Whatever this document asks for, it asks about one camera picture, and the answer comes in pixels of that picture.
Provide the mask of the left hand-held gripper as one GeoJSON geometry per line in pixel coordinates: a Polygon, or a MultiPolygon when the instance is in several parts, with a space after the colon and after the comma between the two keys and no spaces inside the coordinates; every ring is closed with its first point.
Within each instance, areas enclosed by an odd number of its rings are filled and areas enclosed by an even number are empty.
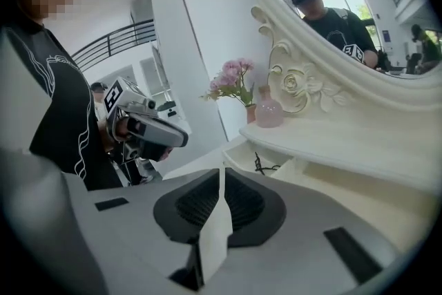
{"type": "Polygon", "coordinates": [[[117,154],[117,162],[137,158],[159,162],[165,159],[170,148],[184,147],[188,133],[179,126],[158,117],[155,101],[145,96],[137,85],[118,77],[104,96],[106,109],[105,128],[117,154]],[[131,137],[118,142],[114,126],[121,117],[128,116],[127,129],[131,137]]]}

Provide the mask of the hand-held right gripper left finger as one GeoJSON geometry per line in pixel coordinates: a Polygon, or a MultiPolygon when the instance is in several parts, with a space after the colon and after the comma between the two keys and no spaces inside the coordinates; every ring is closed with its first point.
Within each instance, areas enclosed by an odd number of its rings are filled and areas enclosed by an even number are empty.
{"type": "Polygon", "coordinates": [[[66,176],[79,230],[100,268],[106,295],[221,295],[221,286],[203,278],[199,247],[171,240],[155,215],[166,213],[170,229],[187,226],[175,205],[158,200],[186,192],[218,176],[218,169],[146,185],[88,192],[66,176]]]}

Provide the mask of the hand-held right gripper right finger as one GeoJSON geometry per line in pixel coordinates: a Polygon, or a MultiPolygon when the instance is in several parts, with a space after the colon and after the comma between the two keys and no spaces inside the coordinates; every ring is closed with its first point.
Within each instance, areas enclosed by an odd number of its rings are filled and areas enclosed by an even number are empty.
{"type": "Polygon", "coordinates": [[[206,295],[341,295],[359,283],[325,232],[344,229],[380,270],[396,247],[375,227],[328,195],[256,173],[241,173],[276,192],[286,206],[277,232],[257,247],[233,248],[206,285],[206,295]]]}

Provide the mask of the small white drawer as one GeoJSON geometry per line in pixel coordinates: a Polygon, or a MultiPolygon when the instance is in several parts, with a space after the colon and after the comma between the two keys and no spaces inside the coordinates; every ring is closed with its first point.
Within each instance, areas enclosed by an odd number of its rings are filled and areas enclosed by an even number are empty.
{"type": "Polygon", "coordinates": [[[250,141],[242,142],[235,147],[224,150],[222,153],[224,156],[224,164],[238,172],[246,171],[257,173],[255,172],[254,164],[255,152],[260,156],[263,166],[280,165],[277,171],[266,176],[285,182],[297,183],[302,179],[304,171],[309,165],[308,161],[304,159],[285,155],[250,141]]]}

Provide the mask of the black eyelash curler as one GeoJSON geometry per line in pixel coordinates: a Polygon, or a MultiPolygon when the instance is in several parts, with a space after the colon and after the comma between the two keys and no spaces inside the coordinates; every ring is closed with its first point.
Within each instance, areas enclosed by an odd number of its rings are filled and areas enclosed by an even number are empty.
{"type": "Polygon", "coordinates": [[[263,166],[262,160],[260,159],[260,156],[257,152],[255,152],[255,172],[260,173],[262,175],[271,175],[274,171],[277,171],[280,168],[280,165],[273,165],[273,166],[263,166]]]}

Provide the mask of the white ornate dressing table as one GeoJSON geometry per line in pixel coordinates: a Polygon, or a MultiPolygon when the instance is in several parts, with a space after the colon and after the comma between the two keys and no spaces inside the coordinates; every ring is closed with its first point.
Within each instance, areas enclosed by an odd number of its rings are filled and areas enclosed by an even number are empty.
{"type": "Polygon", "coordinates": [[[402,252],[434,223],[442,201],[442,112],[334,111],[286,118],[272,129],[251,123],[215,149],[176,151],[159,169],[174,178],[224,164],[223,151],[245,141],[308,161],[292,184],[332,197],[402,252]]]}

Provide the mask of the person's left hand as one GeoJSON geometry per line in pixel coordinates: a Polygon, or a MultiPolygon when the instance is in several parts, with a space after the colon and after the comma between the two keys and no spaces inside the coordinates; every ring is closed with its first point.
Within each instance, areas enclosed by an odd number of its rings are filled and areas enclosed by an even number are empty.
{"type": "Polygon", "coordinates": [[[128,116],[119,118],[114,126],[114,137],[118,142],[126,141],[131,137],[128,130],[128,116]]]}

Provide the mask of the pink artificial flowers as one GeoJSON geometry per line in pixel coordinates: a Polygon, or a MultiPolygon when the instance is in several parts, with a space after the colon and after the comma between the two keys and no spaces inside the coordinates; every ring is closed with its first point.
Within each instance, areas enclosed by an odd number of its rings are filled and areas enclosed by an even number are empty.
{"type": "Polygon", "coordinates": [[[208,91],[201,99],[217,101],[222,97],[238,100],[244,107],[253,104],[254,83],[246,86],[246,75],[254,69],[254,63],[245,58],[226,61],[220,72],[211,80],[208,91]]]}

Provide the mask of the person's black printed t-shirt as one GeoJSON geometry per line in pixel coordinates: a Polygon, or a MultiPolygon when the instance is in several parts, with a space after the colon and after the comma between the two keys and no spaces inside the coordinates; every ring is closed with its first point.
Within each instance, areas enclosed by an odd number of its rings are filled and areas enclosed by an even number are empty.
{"type": "Polygon", "coordinates": [[[102,143],[88,82],[51,31],[27,19],[6,23],[6,38],[51,104],[30,150],[83,180],[89,191],[118,188],[102,143]]]}

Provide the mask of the black metal railing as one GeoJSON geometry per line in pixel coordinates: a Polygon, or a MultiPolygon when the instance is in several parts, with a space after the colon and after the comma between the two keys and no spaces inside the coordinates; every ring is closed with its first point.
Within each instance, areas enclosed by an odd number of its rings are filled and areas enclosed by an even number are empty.
{"type": "Polygon", "coordinates": [[[71,57],[85,71],[125,50],[155,40],[155,22],[149,19],[112,31],[84,46],[71,57]]]}

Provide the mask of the pink glass bottle vase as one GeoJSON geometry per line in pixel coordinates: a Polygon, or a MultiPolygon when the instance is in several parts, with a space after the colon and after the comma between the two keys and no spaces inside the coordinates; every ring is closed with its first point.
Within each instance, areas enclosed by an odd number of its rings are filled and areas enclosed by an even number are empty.
{"type": "Polygon", "coordinates": [[[283,123],[283,109],[279,102],[271,97],[269,85],[258,88],[260,100],[256,105],[256,124],[260,128],[276,128],[283,123]]]}

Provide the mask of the oval mirror cream carved frame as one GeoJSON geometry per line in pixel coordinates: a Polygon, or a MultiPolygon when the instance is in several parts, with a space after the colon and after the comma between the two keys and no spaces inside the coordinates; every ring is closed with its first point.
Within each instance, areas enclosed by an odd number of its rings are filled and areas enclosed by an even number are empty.
{"type": "Polygon", "coordinates": [[[268,83],[286,113],[328,113],[358,96],[403,112],[442,112],[442,66],[412,79],[368,68],[317,35],[285,0],[258,0],[259,31],[271,41],[268,83]]]}

